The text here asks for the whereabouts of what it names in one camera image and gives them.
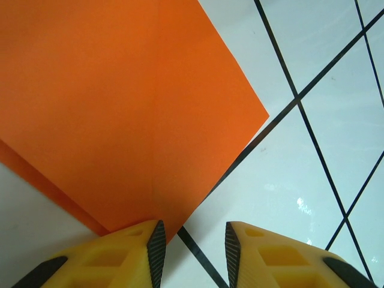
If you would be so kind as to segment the orange paper sheet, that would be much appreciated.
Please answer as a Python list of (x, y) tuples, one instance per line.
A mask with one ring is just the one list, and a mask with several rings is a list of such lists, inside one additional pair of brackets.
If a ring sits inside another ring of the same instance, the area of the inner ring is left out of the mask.
[(267, 118), (198, 0), (0, 0), (0, 141), (91, 229), (173, 238)]

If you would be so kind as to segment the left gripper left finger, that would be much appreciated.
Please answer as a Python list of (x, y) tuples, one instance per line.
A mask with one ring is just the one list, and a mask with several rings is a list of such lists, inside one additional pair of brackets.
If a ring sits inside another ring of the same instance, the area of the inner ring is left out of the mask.
[(149, 220), (63, 250), (12, 288), (160, 288), (163, 221)]

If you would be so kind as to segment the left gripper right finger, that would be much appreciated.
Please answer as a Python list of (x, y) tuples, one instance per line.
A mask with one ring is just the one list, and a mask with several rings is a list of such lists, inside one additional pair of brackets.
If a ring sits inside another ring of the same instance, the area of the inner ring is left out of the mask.
[(378, 288), (338, 255), (240, 221), (228, 221), (230, 288)]

